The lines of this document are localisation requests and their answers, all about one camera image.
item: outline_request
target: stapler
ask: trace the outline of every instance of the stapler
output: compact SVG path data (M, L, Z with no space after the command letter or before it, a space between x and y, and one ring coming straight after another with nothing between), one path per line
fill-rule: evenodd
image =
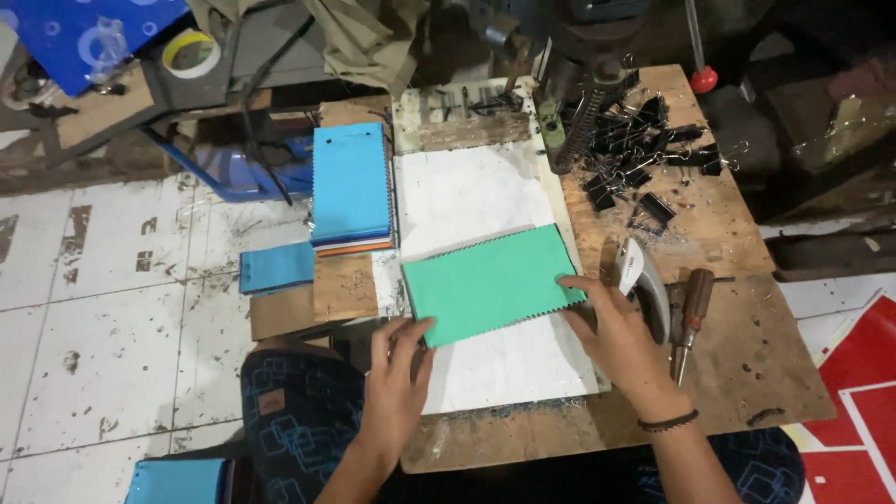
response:
M657 267L644 252L644 247L634 237L629 237L619 248L616 270L619 274L619 290L626 297L634 290L653 341L665 344L669 339L671 326L666 286L663 285Z

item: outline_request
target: patterned pants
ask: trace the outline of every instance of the patterned pants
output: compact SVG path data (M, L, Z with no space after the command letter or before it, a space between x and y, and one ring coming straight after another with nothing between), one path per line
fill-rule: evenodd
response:
M242 370L243 422L255 471L270 504L311 503L358 433L364 376L348 363L309 353L249 354ZM804 467L780 429L710 436L748 504L796 504ZM622 448L477 471L404 474L379 501L559 501L664 503L650 447Z

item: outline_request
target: masking tape roll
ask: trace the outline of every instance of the masking tape roll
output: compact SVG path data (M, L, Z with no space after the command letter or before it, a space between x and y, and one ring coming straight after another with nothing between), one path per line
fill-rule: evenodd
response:
M211 53L206 57L199 65L196 65L192 68L184 68L184 69L175 69L173 67L174 58L177 56L177 52L181 49L189 46L190 44L195 43L203 43L210 42L211 43ZM208 35L201 33L199 31L187 30L180 35L174 37L167 46L165 46L165 50L162 51L162 64L165 68L168 69L175 77L179 77L181 79L195 79L196 77L202 77L211 71L215 65L221 59L221 48L218 45L218 42Z

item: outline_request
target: dirty floor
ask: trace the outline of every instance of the dirty floor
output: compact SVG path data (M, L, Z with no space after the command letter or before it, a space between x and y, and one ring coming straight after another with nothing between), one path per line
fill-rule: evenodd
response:
M239 253L305 221L183 174L0 198L0 501L123 502L135 461L229 439L252 347ZM882 288L896 274L782 286L813 352Z

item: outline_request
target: black bracelet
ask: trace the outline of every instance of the black bracelet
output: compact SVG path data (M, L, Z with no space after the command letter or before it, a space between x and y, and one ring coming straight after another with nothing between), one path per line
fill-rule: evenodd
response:
M666 421L658 421L656 423L647 423L646 421L639 420L638 427L641 427L645 431L654 434L657 432L665 432L667 430L671 430L676 427L681 427L683 425L691 423L692 421L696 420L697 415L699 414L700 412L698 412L697 410L693 410L692 412L686 415L679 416L678 418L673 418L672 420Z

